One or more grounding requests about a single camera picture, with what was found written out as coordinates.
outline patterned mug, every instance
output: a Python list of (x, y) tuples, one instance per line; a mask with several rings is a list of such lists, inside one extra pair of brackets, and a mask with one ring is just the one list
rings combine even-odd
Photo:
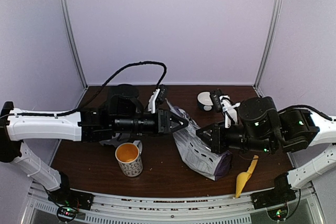
[(142, 143), (140, 140), (121, 144), (115, 152), (119, 166), (126, 176), (135, 177), (142, 172)]

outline white panel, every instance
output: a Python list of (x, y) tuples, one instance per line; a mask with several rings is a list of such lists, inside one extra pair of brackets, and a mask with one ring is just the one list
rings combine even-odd
[[(168, 66), (165, 83), (252, 84), (274, 0), (68, 0), (89, 84), (143, 60)], [(114, 83), (154, 84), (160, 67), (137, 67)]]
[[(0, 107), (72, 109), (82, 92), (59, 0), (0, 0)], [(27, 141), (48, 162), (56, 140)], [(19, 223), (31, 179), (0, 163), (1, 223)]]
[[(261, 90), (278, 109), (308, 104), (336, 115), (336, 0), (283, 0)], [(293, 155), (302, 164), (319, 146)], [(327, 223), (334, 223), (336, 170), (313, 181)]]

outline robotic arm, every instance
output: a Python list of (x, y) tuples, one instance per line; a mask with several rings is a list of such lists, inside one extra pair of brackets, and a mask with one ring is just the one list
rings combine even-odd
[[(223, 94), (211, 93), (214, 107), (232, 109), (224, 104)], [(228, 148), (261, 151), (274, 154), (276, 150), (296, 152), (308, 146), (329, 143), (329, 147), (303, 166), (275, 179), (275, 188), (251, 195), (255, 209), (271, 207), (296, 198), (295, 190), (322, 175), (336, 165), (336, 117), (327, 116), (309, 106), (291, 106), (277, 112), (271, 97), (251, 98), (237, 108), (241, 124), (227, 127), (225, 122), (214, 123), (196, 131), (196, 135), (222, 153)]]
[(6, 102), (0, 115), (0, 162), (21, 168), (44, 186), (55, 203), (79, 204), (81, 209), (90, 209), (93, 195), (70, 190), (68, 177), (41, 161), (23, 139), (99, 142), (111, 139), (116, 133), (162, 135), (188, 125), (183, 118), (158, 108), (166, 96), (165, 86), (159, 86), (153, 93), (148, 111), (144, 111), (138, 96), (134, 86), (122, 84), (110, 88), (101, 107), (80, 109), (64, 116), (58, 116), (60, 112), (25, 111), (15, 108), (13, 102)]

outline yellow spoon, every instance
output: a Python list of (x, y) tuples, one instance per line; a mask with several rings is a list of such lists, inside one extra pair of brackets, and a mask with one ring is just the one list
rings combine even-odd
[(236, 182), (236, 198), (239, 198), (240, 194), (242, 193), (246, 182), (251, 178), (254, 169), (256, 168), (258, 162), (258, 156), (254, 155), (253, 160), (251, 162), (250, 167), (248, 168), (247, 172), (239, 173), (237, 176)]

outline wooden table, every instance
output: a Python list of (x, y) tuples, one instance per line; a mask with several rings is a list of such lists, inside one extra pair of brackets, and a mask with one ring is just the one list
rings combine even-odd
[[(234, 102), (255, 97), (252, 87), (243, 86), (169, 86), (168, 99), (173, 105), (186, 110), (201, 126), (206, 126), (223, 117), (215, 112), (198, 109), (197, 95), (202, 91), (221, 88)], [(83, 102), (97, 90), (90, 87)], [(140, 100), (146, 104), (154, 86), (140, 86)], [(108, 89), (90, 104), (99, 106), (107, 97)], [(172, 135), (162, 137), (143, 137), (142, 160), (144, 170), (136, 178), (123, 175), (114, 156), (115, 148), (101, 146), (99, 143), (76, 143), (62, 141), (52, 167), (69, 176), (72, 188), (103, 194), (134, 197), (195, 197), (215, 196), (235, 193), (236, 177), (248, 169), (250, 161), (234, 154), (233, 167), (229, 174), (218, 181), (212, 181), (190, 170), (181, 160)], [(244, 191), (254, 191), (274, 186), (273, 179), (290, 169), (287, 154), (278, 150), (275, 155), (258, 153), (260, 160), (247, 182)]]

